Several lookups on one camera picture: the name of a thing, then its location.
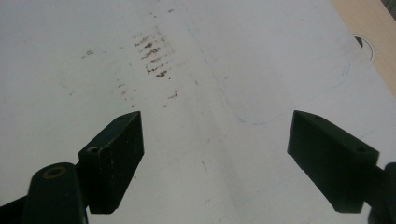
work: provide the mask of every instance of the screw hole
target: screw hole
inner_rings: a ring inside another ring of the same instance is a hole
[[[96,152],[99,151],[99,147],[90,147],[90,148],[88,148],[87,151],[89,151],[89,152],[91,152],[91,153],[96,153]]]

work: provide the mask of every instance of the beige surface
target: beige surface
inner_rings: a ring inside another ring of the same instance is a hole
[[[380,0],[331,0],[353,34],[369,39],[375,67],[396,96],[396,22]]]

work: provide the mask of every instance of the white table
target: white table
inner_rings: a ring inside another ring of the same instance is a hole
[[[396,161],[396,102],[328,0],[0,3],[0,204],[140,110],[146,155],[90,223],[366,223],[287,154],[294,109]]]

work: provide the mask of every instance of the white surface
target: white surface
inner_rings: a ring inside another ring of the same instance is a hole
[[[327,0],[0,2],[0,204],[141,110],[146,155],[90,223],[365,223],[287,154],[293,109],[396,161],[395,100]]]

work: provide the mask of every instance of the circular hole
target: circular hole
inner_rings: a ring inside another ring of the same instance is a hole
[[[63,166],[55,166],[55,167],[48,169],[43,174],[43,178],[44,179],[53,179],[60,175],[63,175],[65,172],[66,172],[66,168],[64,168]]]
[[[358,152],[366,152],[366,149],[364,147],[358,147],[356,150]]]
[[[90,148],[88,148],[87,151],[92,152],[92,153],[96,153],[96,152],[99,151],[99,147],[90,147]]]

